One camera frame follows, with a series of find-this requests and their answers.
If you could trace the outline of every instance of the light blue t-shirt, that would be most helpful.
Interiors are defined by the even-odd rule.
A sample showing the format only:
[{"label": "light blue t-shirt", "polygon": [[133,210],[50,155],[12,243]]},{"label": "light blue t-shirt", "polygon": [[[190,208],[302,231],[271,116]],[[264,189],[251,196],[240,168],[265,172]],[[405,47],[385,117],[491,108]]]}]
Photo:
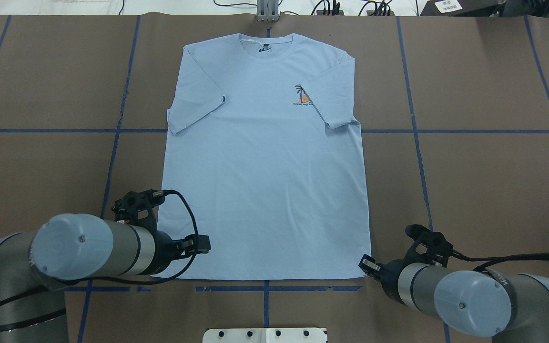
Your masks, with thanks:
[{"label": "light blue t-shirt", "polygon": [[[162,189],[185,196],[212,249],[181,278],[364,276],[357,265],[370,228],[354,76],[344,50],[296,33],[183,48]],[[158,229],[192,233],[179,200],[160,207]]]}]

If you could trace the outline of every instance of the white mounting plate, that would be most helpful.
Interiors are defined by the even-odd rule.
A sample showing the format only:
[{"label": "white mounting plate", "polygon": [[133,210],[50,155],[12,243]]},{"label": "white mounting plate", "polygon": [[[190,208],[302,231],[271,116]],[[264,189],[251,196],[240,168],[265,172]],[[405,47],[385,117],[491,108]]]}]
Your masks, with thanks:
[{"label": "white mounting plate", "polygon": [[210,329],[203,343],[327,343],[325,328]]}]

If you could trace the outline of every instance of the shirt neckline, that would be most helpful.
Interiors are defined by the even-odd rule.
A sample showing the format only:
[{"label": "shirt neckline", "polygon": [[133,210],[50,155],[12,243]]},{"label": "shirt neckline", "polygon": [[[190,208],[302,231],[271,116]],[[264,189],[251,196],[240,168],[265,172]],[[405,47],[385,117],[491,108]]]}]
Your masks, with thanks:
[{"label": "shirt neckline", "polygon": [[[236,33],[233,35],[234,38],[234,44],[237,46],[237,48],[240,50],[241,54],[244,56],[244,58],[248,59],[249,61],[253,61],[255,63],[259,64],[270,64],[270,63],[277,63],[278,61],[281,61],[285,59],[287,56],[292,54],[294,52],[294,49],[296,48],[296,45],[298,45],[298,37],[299,35],[296,33],[290,33],[283,37],[251,37],[248,35],[243,35],[242,33]],[[247,52],[242,46],[241,40],[257,40],[264,44],[275,44],[275,43],[285,43],[288,41],[292,42],[292,45],[287,49],[286,52],[284,52],[281,56],[274,58],[274,59],[261,59],[259,57],[253,56],[250,53]]]}]

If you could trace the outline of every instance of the shirt chest logo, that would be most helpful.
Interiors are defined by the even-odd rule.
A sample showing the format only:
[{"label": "shirt chest logo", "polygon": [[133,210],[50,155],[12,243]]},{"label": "shirt chest logo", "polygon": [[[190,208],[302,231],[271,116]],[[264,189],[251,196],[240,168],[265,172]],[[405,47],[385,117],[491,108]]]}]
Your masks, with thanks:
[{"label": "shirt chest logo", "polygon": [[300,105],[300,106],[311,106],[312,100],[309,97],[309,95],[306,93],[305,89],[302,88],[301,85],[296,85],[296,91],[299,95],[299,101],[294,102],[294,105]]}]

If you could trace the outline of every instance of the white floor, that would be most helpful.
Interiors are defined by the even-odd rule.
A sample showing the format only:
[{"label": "white floor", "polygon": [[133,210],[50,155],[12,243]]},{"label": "white floor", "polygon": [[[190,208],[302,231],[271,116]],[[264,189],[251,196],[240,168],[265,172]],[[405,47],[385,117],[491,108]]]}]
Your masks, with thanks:
[{"label": "white floor", "polygon": [[[280,11],[311,14],[319,0],[283,0]],[[251,2],[255,0],[217,0],[220,4]],[[419,12],[427,0],[418,0]],[[357,15],[363,0],[342,0],[340,9],[345,15]],[[392,0],[390,7],[395,15],[417,15],[414,0]],[[122,0],[0,0],[0,14],[24,15],[105,15],[118,14]],[[255,6],[219,7],[213,0],[125,0],[122,14],[137,15],[158,11],[167,14],[235,14],[255,13]]]}]

